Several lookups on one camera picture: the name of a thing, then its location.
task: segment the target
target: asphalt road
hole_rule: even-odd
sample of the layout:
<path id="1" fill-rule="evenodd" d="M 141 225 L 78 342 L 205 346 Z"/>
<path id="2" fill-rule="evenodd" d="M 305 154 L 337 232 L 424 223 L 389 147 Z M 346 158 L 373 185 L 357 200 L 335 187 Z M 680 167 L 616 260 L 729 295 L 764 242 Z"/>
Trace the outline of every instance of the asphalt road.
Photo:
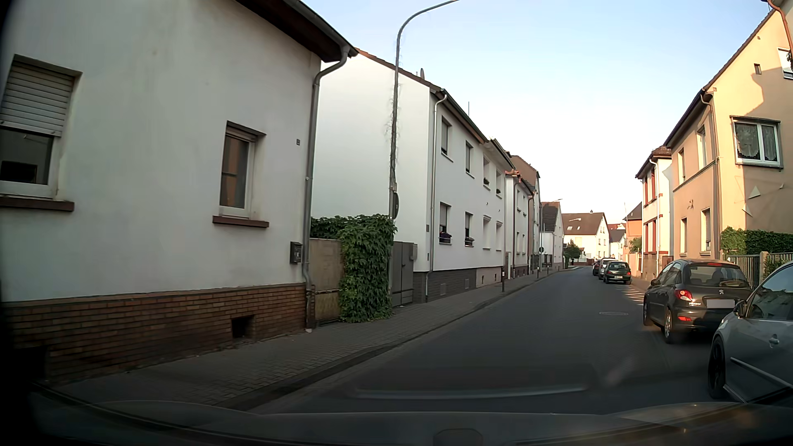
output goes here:
<path id="1" fill-rule="evenodd" d="M 605 414 L 711 401 L 711 334 L 665 344 L 642 325 L 641 295 L 587 267 L 560 272 L 252 411 Z"/>

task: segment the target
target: white wall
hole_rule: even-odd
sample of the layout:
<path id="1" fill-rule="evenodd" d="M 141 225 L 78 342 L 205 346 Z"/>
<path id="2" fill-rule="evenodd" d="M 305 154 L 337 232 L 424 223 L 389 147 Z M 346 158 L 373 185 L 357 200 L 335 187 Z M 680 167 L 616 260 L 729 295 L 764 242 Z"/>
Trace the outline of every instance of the white wall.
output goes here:
<path id="1" fill-rule="evenodd" d="M 75 211 L 0 213 L 5 300 L 302 281 L 289 242 L 316 55 L 232 0 L 28 0 L 4 31 L 3 86 L 14 54 L 83 73 L 57 143 Z M 268 229 L 212 223 L 227 121 L 266 133 L 253 210 Z"/>

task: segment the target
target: sky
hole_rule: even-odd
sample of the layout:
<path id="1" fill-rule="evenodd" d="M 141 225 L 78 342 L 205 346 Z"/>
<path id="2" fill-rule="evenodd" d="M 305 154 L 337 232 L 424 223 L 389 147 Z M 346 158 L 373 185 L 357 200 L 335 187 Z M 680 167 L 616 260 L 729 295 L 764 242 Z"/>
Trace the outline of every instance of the sky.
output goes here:
<path id="1" fill-rule="evenodd" d="M 441 2 L 303 1 L 389 61 L 402 22 Z M 642 199 L 635 175 L 650 151 L 768 11 L 761 0 L 458 0 L 408 24 L 400 67 L 470 102 L 488 138 L 539 170 L 543 201 L 619 222 Z"/>

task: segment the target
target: car rear window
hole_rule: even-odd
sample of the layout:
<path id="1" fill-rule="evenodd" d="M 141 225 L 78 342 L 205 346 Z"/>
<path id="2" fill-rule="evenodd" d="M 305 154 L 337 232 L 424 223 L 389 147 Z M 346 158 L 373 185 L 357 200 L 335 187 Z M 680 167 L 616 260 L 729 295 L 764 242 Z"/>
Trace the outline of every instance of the car rear window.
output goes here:
<path id="1" fill-rule="evenodd" d="M 688 267 L 687 283 L 694 286 L 726 286 L 746 288 L 746 276 L 738 267 L 715 265 L 691 265 Z"/>

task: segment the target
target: sidewalk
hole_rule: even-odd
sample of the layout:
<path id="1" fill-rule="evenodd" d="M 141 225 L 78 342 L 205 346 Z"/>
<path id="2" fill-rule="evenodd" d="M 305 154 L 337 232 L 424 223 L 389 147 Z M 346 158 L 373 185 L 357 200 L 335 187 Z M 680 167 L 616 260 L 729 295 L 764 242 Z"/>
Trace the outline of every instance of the sidewalk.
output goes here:
<path id="1" fill-rule="evenodd" d="M 246 410 L 352 367 L 522 290 L 547 273 L 483 286 L 394 309 L 390 319 L 336 323 L 238 348 L 207 353 L 56 387 L 86 402 L 160 400 Z"/>

